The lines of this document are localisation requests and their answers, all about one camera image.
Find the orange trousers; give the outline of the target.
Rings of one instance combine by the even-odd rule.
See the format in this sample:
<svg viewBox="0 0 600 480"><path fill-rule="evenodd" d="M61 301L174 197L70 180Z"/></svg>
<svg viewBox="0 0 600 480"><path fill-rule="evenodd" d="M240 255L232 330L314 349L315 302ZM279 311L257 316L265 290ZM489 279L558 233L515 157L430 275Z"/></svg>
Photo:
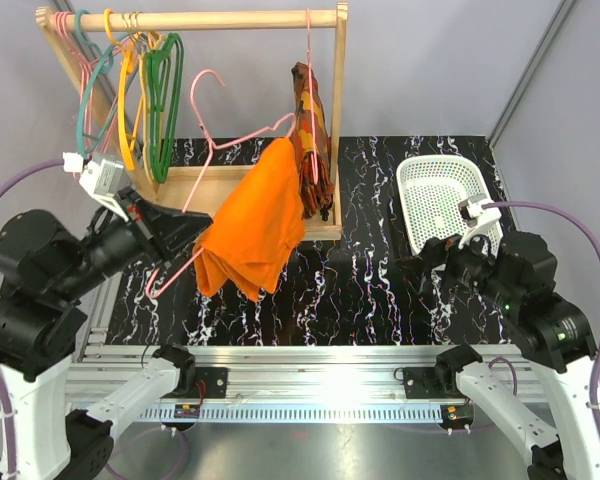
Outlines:
<svg viewBox="0 0 600 480"><path fill-rule="evenodd" d="M299 177L291 141L277 138L262 152L194 248L200 293L216 295L232 282L251 301L273 294L292 251L305 235Z"/></svg>

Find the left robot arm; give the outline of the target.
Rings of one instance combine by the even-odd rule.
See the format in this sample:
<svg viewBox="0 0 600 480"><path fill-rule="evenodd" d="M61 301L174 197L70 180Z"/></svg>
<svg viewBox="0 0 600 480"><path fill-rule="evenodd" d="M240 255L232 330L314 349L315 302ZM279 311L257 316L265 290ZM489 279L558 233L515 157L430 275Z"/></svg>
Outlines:
<svg viewBox="0 0 600 480"><path fill-rule="evenodd" d="M164 345L104 400L68 410L66 381L81 298L141 257L173 261L212 223L205 213L152 204L134 189L116 194L120 214L71 235L50 212L30 210L0 233L0 479L92 479L116 440L154 401L196 388L195 358Z"/></svg>

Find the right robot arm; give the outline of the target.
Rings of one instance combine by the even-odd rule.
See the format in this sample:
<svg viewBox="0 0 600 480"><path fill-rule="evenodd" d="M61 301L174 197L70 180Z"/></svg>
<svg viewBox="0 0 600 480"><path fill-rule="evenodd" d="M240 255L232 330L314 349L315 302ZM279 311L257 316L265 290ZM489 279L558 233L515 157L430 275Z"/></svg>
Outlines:
<svg viewBox="0 0 600 480"><path fill-rule="evenodd" d="M516 447L531 479L600 479L600 338L582 311L555 291L556 257L538 235L513 231L496 253L483 231L502 203L475 196L459 203L464 235L431 238L419 257L423 272L462 285L501 308L507 335L543 387L555 424L521 402L469 345L440 353L417 379L444 396L474 403Z"/></svg>

